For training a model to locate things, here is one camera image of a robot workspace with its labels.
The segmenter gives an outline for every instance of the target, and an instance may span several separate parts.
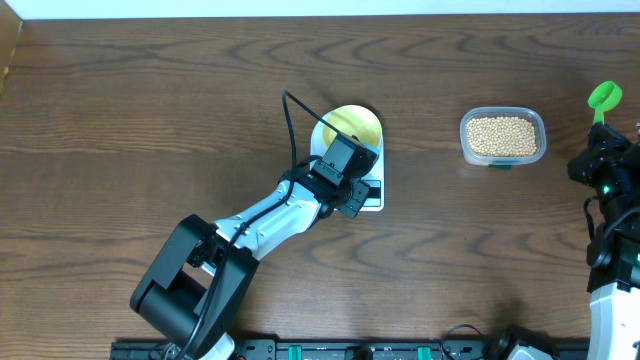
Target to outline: black cable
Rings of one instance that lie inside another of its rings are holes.
[[[149,354],[147,354],[147,360],[162,360],[162,354],[164,354],[164,350],[167,349],[167,346],[172,344],[171,342],[165,341],[158,344],[155,344],[151,350],[149,350]]]
[[[173,350],[175,350],[177,348],[177,345],[174,343],[168,343],[165,347],[164,350],[162,350],[162,354],[160,357],[160,360],[169,360],[169,356],[171,355],[171,353],[173,352]]]
[[[287,90],[282,91],[282,107],[284,109],[284,116],[287,121],[287,128],[289,129],[289,140],[291,141],[291,176],[294,176],[298,159],[297,159],[297,153],[296,153],[296,138],[293,132],[293,124],[291,123],[291,116],[289,115],[289,107],[287,106],[287,97],[291,98],[291,100],[295,101],[296,104],[300,105],[300,107],[302,107],[311,116],[318,119],[318,121],[321,121],[323,124],[331,128],[333,131],[337,133],[339,133],[339,131],[333,125],[329,124],[320,116],[318,116],[316,113],[314,113],[313,110],[309,109],[305,104],[300,102],[300,100],[296,99]],[[249,228],[249,226],[251,226],[251,224],[253,224],[255,221],[257,221],[264,215],[270,213],[274,209],[278,208],[280,205],[286,203],[289,200],[289,197],[291,197],[291,193],[293,192],[293,186],[294,186],[293,181],[291,181],[291,183],[289,184],[289,189],[287,190],[287,194],[284,197],[282,197],[280,200],[278,200],[268,208],[257,213],[256,215],[251,217],[249,220],[241,223],[238,229],[236,230],[236,232],[233,234],[233,236],[231,237],[231,240],[229,240],[229,243],[227,243],[227,246],[225,246],[224,255],[222,256],[220,265],[217,267],[216,273],[213,277],[213,280],[211,281],[211,285],[209,286],[209,291],[207,292],[207,297],[204,299],[204,303],[202,304],[202,312],[200,313],[200,316],[198,316],[198,321],[196,322],[196,325],[193,327],[193,330],[191,331],[189,340],[182,347],[178,355],[176,355],[176,357],[173,358],[173,360],[184,359],[184,356],[187,354],[187,351],[189,351],[189,348],[193,344],[193,341],[198,336],[200,329],[202,329],[202,325],[204,324],[204,320],[207,317],[207,313],[209,311],[211,301],[213,300],[213,294],[215,293],[215,290],[218,287],[218,282],[220,278],[222,278],[225,265],[227,263],[227,260],[229,259],[229,253],[230,253],[229,250],[231,249],[231,247],[236,243],[236,241],[238,241],[238,238],[240,237],[240,235],[244,233]]]
[[[321,159],[322,159],[322,156],[320,156],[320,155],[309,155],[309,156],[307,156],[306,159],[300,161],[298,163],[298,165],[296,165],[296,167],[297,168],[303,168],[303,167],[311,164],[312,162],[317,161],[317,160],[321,160]]]
[[[452,327],[452,328],[447,332],[447,335],[445,335],[445,336],[442,338],[442,340],[440,340],[440,350],[442,351],[442,353],[443,353],[443,354],[445,354],[445,355],[449,358],[449,360],[455,360],[455,359],[453,358],[453,356],[451,356],[450,351],[445,349],[445,347],[444,347],[444,342],[445,342],[445,341],[447,341],[447,338],[449,338],[449,336],[451,336],[451,334],[453,334],[455,331],[460,330],[460,329],[464,329],[464,328],[467,328],[467,329],[473,329],[473,330],[475,330],[475,332],[477,332],[477,333],[478,333],[478,335],[480,335],[480,337],[482,338],[482,340],[484,340],[484,338],[485,338],[485,337],[484,337],[484,334],[482,334],[482,332],[480,332],[480,330],[476,329],[476,327],[475,327],[475,326],[473,326],[473,325],[469,325],[469,324],[460,324],[460,325],[456,325],[456,326]],[[485,353],[485,349],[486,349],[486,346],[482,349],[482,356],[477,357],[477,358],[475,358],[475,359],[471,359],[471,360],[482,360],[482,359],[484,359],[484,358],[485,358],[485,354],[484,354],[484,353]]]
[[[618,227],[618,225],[620,225],[620,223],[622,223],[630,215],[638,214],[638,213],[640,213],[640,206],[632,207],[631,209],[625,211],[622,214],[622,216],[617,218],[616,221],[614,221],[613,223],[611,223],[611,225],[609,225],[607,227],[607,229],[604,231],[604,234],[603,234],[602,238],[606,240],[609,237],[609,234],[611,234],[611,232],[613,230],[615,230],[615,228]]]
[[[291,95],[287,90],[284,90],[284,91],[282,92],[282,98],[283,98],[283,101],[284,101],[284,97],[285,97],[285,96],[288,96],[291,100],[295,101],[295,103],[296,103],[296,104],[298,104],[301,108],[303,108],[303,109],[304,109],[306,112],[308,112],[311,116],[313,116],[314,118],[316,118],[316,120],[318,120],[318,121],[320,121],[321,123],[323,123],[323,124],[324,124],[325,126],[327,126],[329,129],[331,129],[331,130],[335,131],[335,132],[336,132],[336,134],[340,134],[340,130],[336,129],[336,127],[335,127],[335,126],[333,126],[333,125],[329,124],[329,122],[328,122],[328,121],[326,121],[325,119],[323,119],[322,117],[320,117],[320,115],[318,115],[318,114],[314,113],[314,112],[313,112],[313,110],[309,109],[309,108],[307,107],[307,105],[303,104],[300,100],[296,99],[296,97],[295,97],[295,96],[293,96],[293,95]],[[286,113],[288,113],[286,102],[285,102],[284,108],[285,108],[285,112],[286,112]]]
[[[593,225],[593,217],[589,213],[589,204],[591,204],[593,200],[598,200],[598,197],[592,196],[588,198],[587,200],[584,201],[584,206],[583,206],[584,215],[587,217],[587,229],[589,230],[589,239],[591,240],[593,240],[594,225]]]

